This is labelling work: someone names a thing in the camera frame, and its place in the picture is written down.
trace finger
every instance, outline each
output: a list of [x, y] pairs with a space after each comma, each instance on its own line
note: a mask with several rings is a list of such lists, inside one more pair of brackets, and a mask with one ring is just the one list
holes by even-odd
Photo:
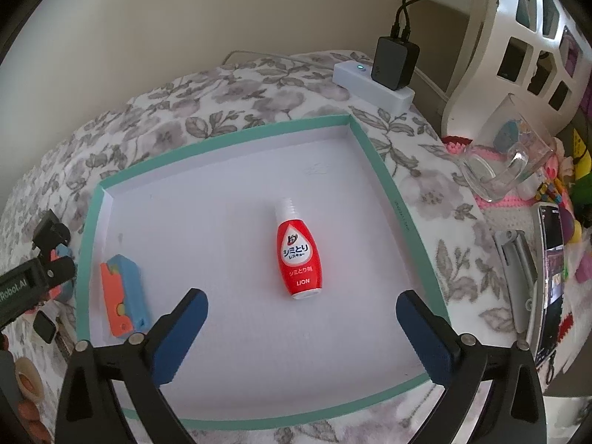
[[18, 413], [28, 421], [39, 420], [39, 409], [30, 400], [24, 400], [18, 404]]
[[49, 434], [49, 431], [45, 425], [41, 424], [39, 421], [29, 422], [29, 432], [31, 436], [36, 437], [42, 442], [51, 442], [51, 435]]

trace bottle label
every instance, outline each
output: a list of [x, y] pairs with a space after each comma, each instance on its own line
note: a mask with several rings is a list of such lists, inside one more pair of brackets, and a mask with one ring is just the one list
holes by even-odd
[[312, 256], [313, 246], [310, 242], [292, 225], [288, 225], [282, 240], [282, 261], [286, 265], [297, 267], [307, 263]]

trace orange plastic piece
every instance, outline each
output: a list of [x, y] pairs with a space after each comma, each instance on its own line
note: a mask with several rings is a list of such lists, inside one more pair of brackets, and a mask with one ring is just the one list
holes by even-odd
[[103, 297], [105, 298], [105, 307], [107, 307], [107, 319], [111, 333], [115, 337], [121, 337], [134, 330], [131, 319], [124, 315], [119, 315], [118, 310], [123, 305], [123, 282], [121, 275], [114, 270], [110, 271], [107, 264], [101, 264], [101, 280], [103, 284]]

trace black power adapter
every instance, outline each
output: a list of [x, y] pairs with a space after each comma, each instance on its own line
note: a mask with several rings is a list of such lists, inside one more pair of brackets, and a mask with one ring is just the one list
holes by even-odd
[[380, 37], [372, 64], [372, 79], [386, 88], [399, 90], [411, 81], [419, 47], [401, 38]]

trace orange and blue toy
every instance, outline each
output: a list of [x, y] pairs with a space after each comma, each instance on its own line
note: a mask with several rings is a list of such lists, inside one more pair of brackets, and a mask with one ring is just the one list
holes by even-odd
[[135, 262], [113, 256], [101, 264], [101, 280], [111, 333], [126, 339], [134, 332], [148, 332], [151, 323]]

